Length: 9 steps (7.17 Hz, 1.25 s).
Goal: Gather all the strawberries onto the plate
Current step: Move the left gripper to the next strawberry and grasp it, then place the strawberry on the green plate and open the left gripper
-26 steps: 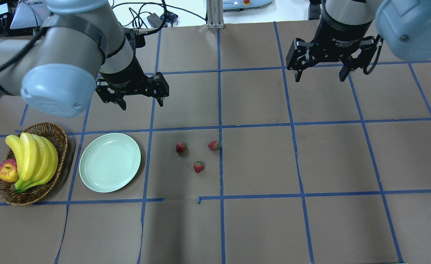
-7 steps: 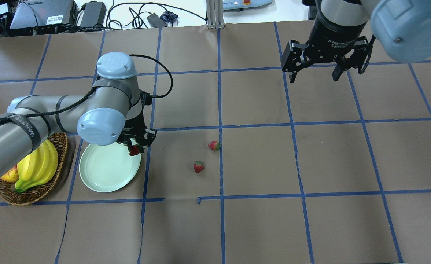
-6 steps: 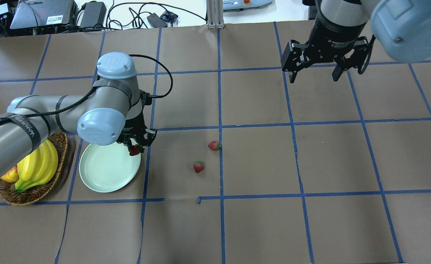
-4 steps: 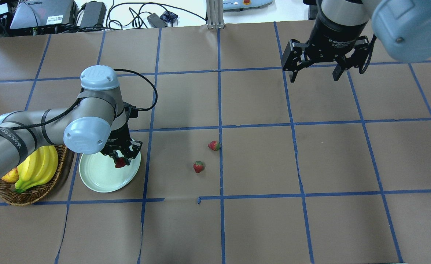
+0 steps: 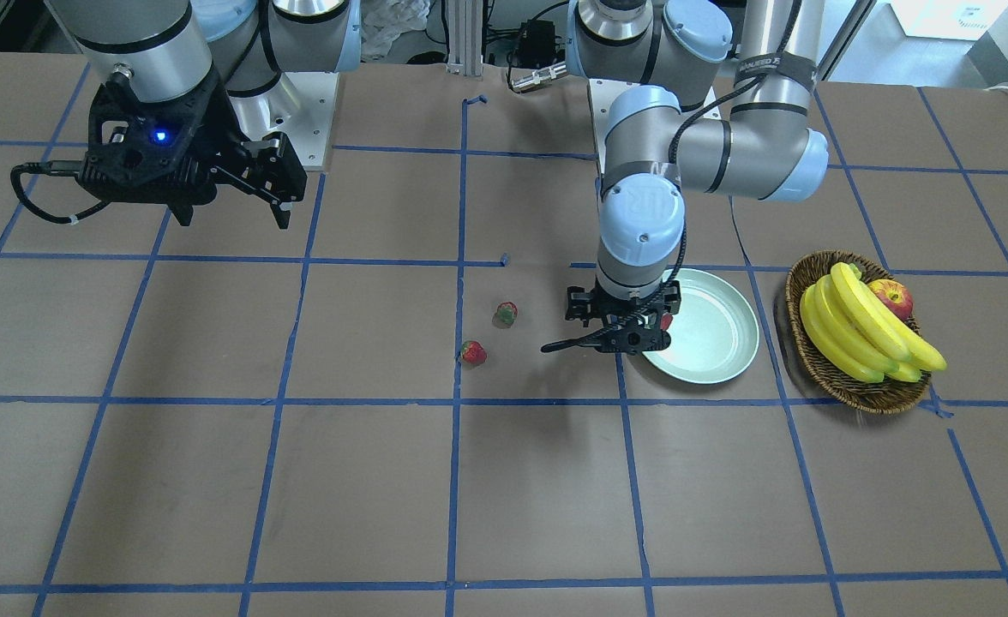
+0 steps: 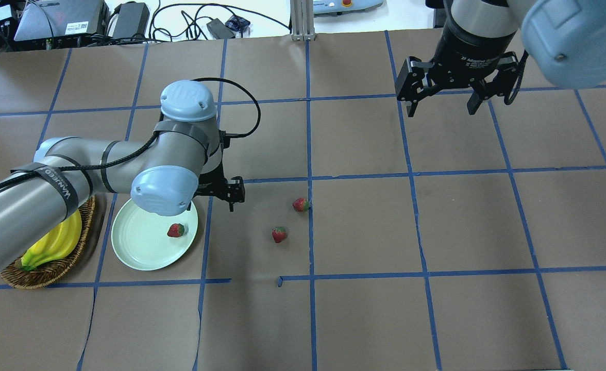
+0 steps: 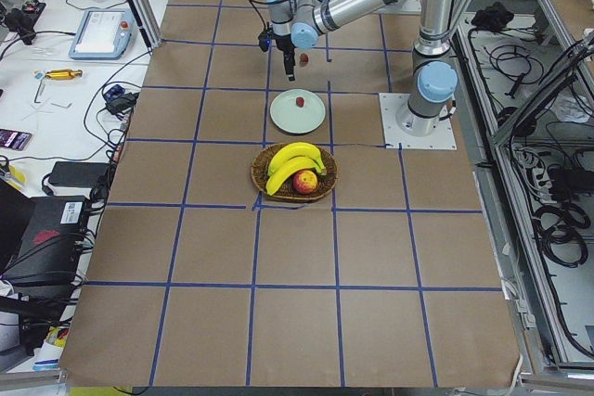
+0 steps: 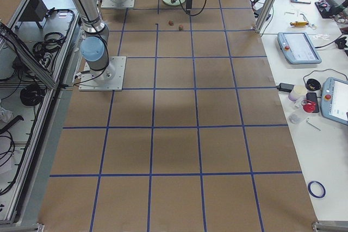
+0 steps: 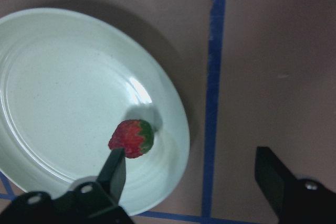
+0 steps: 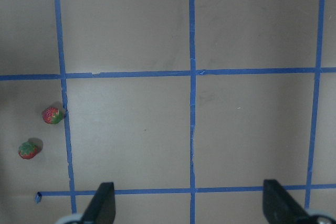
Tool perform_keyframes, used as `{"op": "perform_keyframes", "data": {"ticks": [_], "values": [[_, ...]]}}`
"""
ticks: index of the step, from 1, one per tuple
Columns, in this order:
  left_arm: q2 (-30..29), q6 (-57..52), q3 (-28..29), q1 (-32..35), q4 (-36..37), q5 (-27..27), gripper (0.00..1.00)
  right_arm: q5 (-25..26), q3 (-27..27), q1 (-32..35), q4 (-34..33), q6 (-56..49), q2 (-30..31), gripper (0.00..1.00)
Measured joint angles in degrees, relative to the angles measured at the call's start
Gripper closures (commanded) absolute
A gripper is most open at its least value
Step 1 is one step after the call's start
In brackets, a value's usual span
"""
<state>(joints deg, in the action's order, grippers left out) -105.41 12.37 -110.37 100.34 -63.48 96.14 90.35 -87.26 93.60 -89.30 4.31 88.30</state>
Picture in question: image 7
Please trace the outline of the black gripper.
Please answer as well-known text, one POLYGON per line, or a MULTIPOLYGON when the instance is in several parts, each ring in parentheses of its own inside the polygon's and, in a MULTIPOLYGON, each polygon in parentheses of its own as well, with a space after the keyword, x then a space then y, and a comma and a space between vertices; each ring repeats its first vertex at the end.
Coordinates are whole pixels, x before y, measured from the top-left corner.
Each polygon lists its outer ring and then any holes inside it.
POLYGON ((295 81, 295 46, 289 35, 278 35, 272 29, 264 29, 258 35, 258 45, 263 52, 267 52, 271 44, 275 43, 277 49, 283 52, 283 66, 287 79, 295 81))

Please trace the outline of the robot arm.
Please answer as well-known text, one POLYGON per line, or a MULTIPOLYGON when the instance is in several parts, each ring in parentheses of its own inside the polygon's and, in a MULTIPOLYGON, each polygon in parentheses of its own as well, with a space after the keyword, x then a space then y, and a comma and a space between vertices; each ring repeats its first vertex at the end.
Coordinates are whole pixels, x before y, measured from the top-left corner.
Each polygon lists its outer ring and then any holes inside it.
MULTIPOLYGON (((400 0, 264 0, 269 18, 258 45, 275 45, 283 54, 289 81, 294 81, 295 51, 316 46, 320 36, 400 0)), ((420 0, 419 34, 413 45, 413 90, 396 112, 407 134, 427 136, 444 119, 442 109, 452 99, 458 75, 446 58, 456 26, 454 0, 420 0)))

